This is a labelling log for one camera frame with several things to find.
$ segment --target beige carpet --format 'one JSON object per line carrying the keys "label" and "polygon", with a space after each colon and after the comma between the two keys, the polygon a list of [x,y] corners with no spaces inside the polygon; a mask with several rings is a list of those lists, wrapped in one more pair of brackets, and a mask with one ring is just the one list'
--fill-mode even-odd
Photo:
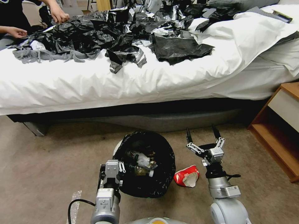
{"label": "beige carpet", "polygon": [[[74,192],[94,201],[101,163],[134,129],[102,123],[57,124],[45,137],[35,137],[19,123],[0,117],[0,223],[65,224]],[[299,220],[299,186],[274,162],[242,125],[218,126],[226,138],[223,167],[238,184],[253,224],[295,224]],[[159,199],[121,194],[120,223],[165,216],[190,224],[212,224],[205,168],[186,147],[185,131],[162,133],[172,146],[177,169],[196,164],[201,177],[194,188],[173,181]],[[192,130],[195,143],[214,141],[210,128]],[[80,204],[77,224],[90,222],[93,208]]]}

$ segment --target nightstand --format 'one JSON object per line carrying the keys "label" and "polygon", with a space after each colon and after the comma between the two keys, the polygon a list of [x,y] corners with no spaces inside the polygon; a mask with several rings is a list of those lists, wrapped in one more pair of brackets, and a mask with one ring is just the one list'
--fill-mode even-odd
{"label": "nightstand", "polygon": [[274,160],[299,181],[299,82],[278,88],[249,126]]}

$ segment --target white cloth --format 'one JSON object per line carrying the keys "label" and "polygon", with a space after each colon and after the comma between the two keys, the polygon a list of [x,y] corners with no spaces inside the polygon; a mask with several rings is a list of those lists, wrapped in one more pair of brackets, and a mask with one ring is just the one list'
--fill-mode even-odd
{"label": "white cloth", "polygon": [[[292,7],[299,11],[299,6]],[[96,60],[85,63],[56,60],[22,64],[11,49],[5,49],[0,51],[0,115],[230,97],[226,92],[233,91],[233,86],[220,94],[207,90],[234,78],[259,54],[296,30],[297,24],[252,12],[240,13],[235,20],[215,23],[204,32],[209,37],[203,43],[215,47],[209,56],[170,66],[168,62],[159,62],[149,48],[139,45],[147,63],[138,68],[127,62],[117,74],[109,71],[105,50]],[[250,94],[238,95],[237,91],[233,95],[246,97],[258,99]]]}

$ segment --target plastic bottle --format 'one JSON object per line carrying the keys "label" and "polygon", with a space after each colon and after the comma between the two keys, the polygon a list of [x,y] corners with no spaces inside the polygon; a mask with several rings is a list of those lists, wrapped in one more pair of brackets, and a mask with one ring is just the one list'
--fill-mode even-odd
{"label": "plastic bottle", "polygon": [[134,173],[136,176],[146,176],[153,177],[154,171],[153,170],[147,170],[140,166],[134,166]]}

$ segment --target gray robot arm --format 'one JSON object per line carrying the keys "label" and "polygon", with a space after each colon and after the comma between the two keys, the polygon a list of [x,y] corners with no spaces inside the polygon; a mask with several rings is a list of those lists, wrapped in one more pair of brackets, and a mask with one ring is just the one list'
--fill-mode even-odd
{"label": "gray robot arm", "polygon": [[118,160],[108,160],[105,165],[101,166],[91,224],[119,223],[121,200],[119,187],[122,186],[121,174],[125,172],[123,163]]}

